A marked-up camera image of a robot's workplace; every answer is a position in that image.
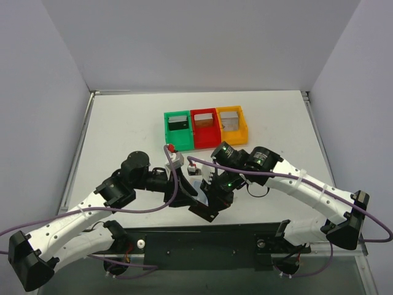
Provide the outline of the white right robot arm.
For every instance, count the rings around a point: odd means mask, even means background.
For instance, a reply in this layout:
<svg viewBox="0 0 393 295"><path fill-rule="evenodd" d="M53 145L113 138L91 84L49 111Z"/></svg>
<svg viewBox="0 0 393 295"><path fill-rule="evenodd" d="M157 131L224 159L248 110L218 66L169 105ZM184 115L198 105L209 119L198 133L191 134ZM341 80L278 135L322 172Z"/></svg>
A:
<svg viewBox="0 0 393 295"><path fill-rule="evenodd" d="M282 231L274 236L277 249L289 251L294 246L325 241L345 250L357 248L370 200L366 192L342 191L323 183L261 146L246 152L224 141L211 158L212 163L199 160L187 167L189 175L202 176L209 200L228 207L224 197L231 198L235 189L258 184L283 192L319 213L315 218L284 221Z"/></svg>

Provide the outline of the beige leather card holder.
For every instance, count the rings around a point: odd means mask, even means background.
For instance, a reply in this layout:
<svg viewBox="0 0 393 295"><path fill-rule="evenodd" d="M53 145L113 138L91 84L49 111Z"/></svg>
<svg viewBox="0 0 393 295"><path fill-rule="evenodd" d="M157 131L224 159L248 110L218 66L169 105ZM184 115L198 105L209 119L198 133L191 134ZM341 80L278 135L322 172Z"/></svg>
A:
<svg viewBox="0 0 393 295"><path fill-rule="evenodd" d="M197 196L193 196L193 198L195 200L197 200L198 202L208 206L208 198L207 198L206 194L203 192L203 190L201 189L201 187L200 187L201 184L202 184L202 182L199 180L193 181L192 186L197 192Z"/></svg>

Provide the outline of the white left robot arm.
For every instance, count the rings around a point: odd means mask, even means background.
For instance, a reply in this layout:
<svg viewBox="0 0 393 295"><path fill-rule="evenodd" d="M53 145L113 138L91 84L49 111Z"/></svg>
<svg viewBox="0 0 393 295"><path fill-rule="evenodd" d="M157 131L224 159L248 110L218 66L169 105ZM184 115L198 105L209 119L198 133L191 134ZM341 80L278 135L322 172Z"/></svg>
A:
<svg viewBox="0 0 393 295"><path fill-rule="evenodd" d="M28 233L22 231L22 226L13 229L8 262L23 289L30 292L40 288L57 270L95 252L123 251L127 233L118 222L106 218L124 213L138 190L164 194L164 204L156 211L196 205L198 193L182 173L182 154L169 151L167 146L164 152L164 168L150 168L145 152L132 152L118 170L71 210L39 221L40 227Z"/></svg>

